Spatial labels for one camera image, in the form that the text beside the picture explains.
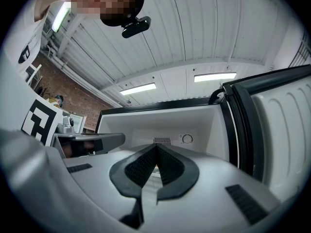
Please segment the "white t-shirt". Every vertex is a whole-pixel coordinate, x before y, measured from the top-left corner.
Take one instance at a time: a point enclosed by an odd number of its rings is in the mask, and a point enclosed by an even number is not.
[[[35,2],[36,0],[27,2],[3,44],[4,54],[20,75],[25,72],[39,53],[43,25],[49,11],[47,10],[42,20],[35,22]],[[24,55],[24,62],[19,63],[20,56],[27,47],[29,51]]]

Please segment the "black cap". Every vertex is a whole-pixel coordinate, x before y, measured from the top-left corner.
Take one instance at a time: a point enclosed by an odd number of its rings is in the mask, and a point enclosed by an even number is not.
[[[110,19],[102,19],[102,22],[110,27],[126,25],[135,20],[142,9],[145,0],[135,0],[135,7],[129,8],[125,14],[112,14]]]

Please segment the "open cooler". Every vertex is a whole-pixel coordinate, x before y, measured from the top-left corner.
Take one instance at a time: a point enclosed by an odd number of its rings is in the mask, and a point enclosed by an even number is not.
[[[161,143],[219,157],[285,201],[310,171],[311,66],[227,82],[210,98],[104,110],[96,132],[125,135],[112,151]]]

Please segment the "light fixture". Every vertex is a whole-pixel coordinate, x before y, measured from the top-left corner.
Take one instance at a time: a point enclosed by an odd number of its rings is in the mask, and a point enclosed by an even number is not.
[[[131,89],[121,91],[120,93],[125,96],[125,95],[129,95],[129,94],[133,94],[133,93],[137,93],[137,92],[141,92],[141,91],[149,91],[149,90],[153,90],[153,89],[156,89],[155,83],[144,84],[141,86],[137,86],[137,87],[134,87]]]
[[[194,82],[234,79],[236,75],[237,75],[236,72],[222,72],[222,73],[195,75]]]
[[[62,7],[57,13],[57,16],[55,17],[54,23],[52,25],[52,30],[57,33],[60,26],[62,25],[66,15],[70,11],[71,3],[70,2],[64,2]]]

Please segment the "black rubber pad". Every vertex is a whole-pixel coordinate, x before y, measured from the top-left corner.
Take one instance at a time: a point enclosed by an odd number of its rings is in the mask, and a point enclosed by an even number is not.
[[[268,215],[240,185],[228,186],[225,189],[251,225]]]
[[[79,172],[85,169],[89,169],[92,166],[90,164],[82,164],[82,165],[78,165],[78,166],[70,166],[67,168],[69,173],[75,173],[75,172]]]

